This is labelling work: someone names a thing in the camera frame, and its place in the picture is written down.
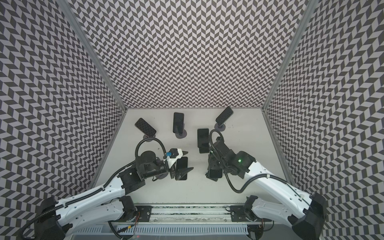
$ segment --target ventilation grille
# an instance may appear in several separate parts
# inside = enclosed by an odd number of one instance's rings
[[[118,230],[127,227],[128,225],[121,224],[118,226]],[[121,235],[132,235],[134,227],[130,228]],[[74,233],[75,235],[105,235],[112,234],[109,226],[97,225],[95,227],[87,227]],[[156,224],[156,225],[138,225],[136,226],[135,235],[155,235],[155,236],[172,236],[172,235],[243,235],[248,234],[247,225],[243,224],[230,224],[219,225],[219,224]]]
[[[75,232],[74,234],[85,234],[89,233],[90,235],[96,234],[96,233],[101,233],[103,229],[103,225],[98,225],[97,227],[86,227],[81,229],[80,231]]]
[[[126,226],[119,226],[118,229],[122,229]],[[124,233],[130,235],[133,234],[134,227],[126,230]],[[135,234],[140,235],[239,235],[245,234],[247,227],[243,225],[156,225],[148,226],[142,225],[137,226]]]

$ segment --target black smartphone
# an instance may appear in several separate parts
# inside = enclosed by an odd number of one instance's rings
[[[187,168],[188,167],[188,157],[181,157],[180,159],[177,160],[176,162],[176,171],[181,168]],[[180,178],[179,180],[187,180],[187,175],[186,174],[184,177]]]
[[[137,127],[140,131],[142,131],[147,137],[155,136],[156,130],[149,125],[144,119],[140,118],[136,123],[135,127]]]
[[[197,130],[197,147],[199,148],[200,153],[208,153],[209,129],[208,128],[199,128]]]
[[[221,126],[233,114],[231,107],[224,109],[222,113],[216,118],[217,125]]]
[[[173,114],[173,133],[183,134],[184,113]]]

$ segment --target checkered wall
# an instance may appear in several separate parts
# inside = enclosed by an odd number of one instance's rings
[[[267,109],[326,239],[384,239],[384,1],[322,0]]]
[[[68,0],[127,107],[262,106],[308,0]]]
[[[122,110],[54,2],[0,12],[0,238],[15,239],[42,199],[87,189]]]

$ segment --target metal corner post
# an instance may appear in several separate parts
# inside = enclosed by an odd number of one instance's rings
[[[123,111],[121,118],[120,118],[120,121],[119,121],[118,125],[116,126],[115,132],[113,133],[112,139],[109,141],[107,149],[105,150],[105,153],[99,162],[99,166],[97,167],[97,170],[95,172],[95,176],[93,177],[91,184],[89,185],[90,189],[96,186],[96,182],[99,179],[101,170],[103,169],[105,162],[107,161],[107,157],[109,155],[109,152],[111,151],[111,149],[113,147],[113,142],[115,141],[115,139],[119,133],[120,127],[124,121],[126,114],[127,114],[127,110]]]
[[[118,91],[116,90],[115,86],[113,85],[111,79],[109,78],[107,72],[105,71],[100,59],[98,58],[97,54],[95,53],[93,47],[91,46],[88,38],[86,37],[83,28],[80,26],[80,23],[77,21],[77,18],[75,14],[73,13],[69,3],[67,0],[56,0],[57,4],[61,8],[61,10],[64,13],[64,16],[67,18],[69,24],[71,25],[73,31],[75,32],[76,36],[79,38],[81,44],[84,46],[85,51],[88,53],[90,59],[95,64],[97,70],[99,71],[101,78],[103,79],[105,85],[107,85],[108,89],[111,91],[112,96],[117,101],[117,104],[123,111],[126,111],[127,108],[125,107],[124,102],[122,101]]]
[[[276,151],[277,157],[278,157],[278,159],[280,161],[281,168],[283,169],[283,173],[284,173],[285,179],[288,181],[289,184],[291,184],[292,186],[297,187],[295,182],[294,182],[294,180],[293,180],[292,173],[289,170],[288,163],[287,163],[287,160],[285,159],[285,156],[284,156],[284,153],[283,153],[283,151],[281,149],[280,143],[277,140],[275,132],[273,131],[273,128],[272,128],[272,125],[271,125],[271,123],[269,121],[268,115],[263,110],[262,110],[262,113],[263,113],[263,117],[264,117],[264,120],[265,120],[265,124],[266,124],[266,126],[268,128],[268,131],[269,131],[269,135],[271,136],[273,146],[275,147],[275,151]]]
[[[296,29],[296,32],[293,36],[292,42],[288,47],[287,53],[283,59],[283,62],[281,64],[280,69],[277,72],[276,78],[272,83],[271,89],[268,93],[268,96],[266,97],[266,100],[263,105],[263,110],[266,110],[269,106],[269,104],[272,102],[273,96],[276,93],[277,88],[280,85],[280,82],[285,74],[285,71],[291,62],[291,59],[293,57],[293,54],[296,51],[297,46],[299,45],[299,42],[301,40],[301,37],[303,36],[305,29],[307,27],[307,24],[310,22],[312,14],[314,13],[316,6],[318,4],[319,0],[308,0],[307,8],[304,11],[304,15],[302,19],[300,20],[299,26]]]

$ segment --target red wire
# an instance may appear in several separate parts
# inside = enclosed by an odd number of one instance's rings
[[[136,231],[136,224],[137,224],[137,220],[139,219],[140,217],[140,212],[139,212],[139,216],[136,218],[136,222],[135,222],[135,228],[133,229],[133,235],[135,235],[135,231]]]

